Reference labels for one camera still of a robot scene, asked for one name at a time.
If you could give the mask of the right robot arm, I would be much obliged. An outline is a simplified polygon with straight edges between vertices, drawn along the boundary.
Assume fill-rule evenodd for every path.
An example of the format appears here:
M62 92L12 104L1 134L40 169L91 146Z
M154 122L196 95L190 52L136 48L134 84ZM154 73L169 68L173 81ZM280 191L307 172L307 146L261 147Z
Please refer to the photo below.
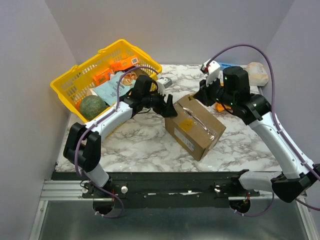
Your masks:
M193 97L209 107L214 103L229 106L232 115L240 118L266 144L281 171L255 172L245 170L230 183L230 191L241 196L247 190L274 193L286 203L293 202L302 192L311 187L320 173L319 164L309 158L300 160L300 150L293 150L290 136L273 116L271 104L261 94L251 93L249 75L240 66L227 67L218 78L220 68L202 67L206 78L199 83Z

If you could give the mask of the brown cardboard express box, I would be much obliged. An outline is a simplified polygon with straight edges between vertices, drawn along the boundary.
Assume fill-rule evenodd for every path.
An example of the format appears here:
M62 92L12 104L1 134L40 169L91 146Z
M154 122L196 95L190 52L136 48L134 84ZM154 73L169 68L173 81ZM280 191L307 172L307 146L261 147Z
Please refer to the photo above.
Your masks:
M165 129L196 161L200 161L217 144L226 126L189 94L173 106L177 116L164 119Z

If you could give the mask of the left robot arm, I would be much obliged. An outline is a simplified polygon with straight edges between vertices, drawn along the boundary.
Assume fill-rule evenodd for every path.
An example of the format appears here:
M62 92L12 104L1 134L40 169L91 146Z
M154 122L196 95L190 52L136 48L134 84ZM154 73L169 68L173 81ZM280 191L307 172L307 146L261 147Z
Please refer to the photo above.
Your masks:
M168 77L155 81L140 75L134 87L119 98L115 107L86 124L76 122L71 126L63 156L95 183L93 191L99 197L107 197L111 191L110 177L100 165L102 141L144 108L152 109L164 118L176 117L173 96L165 94L165 89L171 85L172 80Z

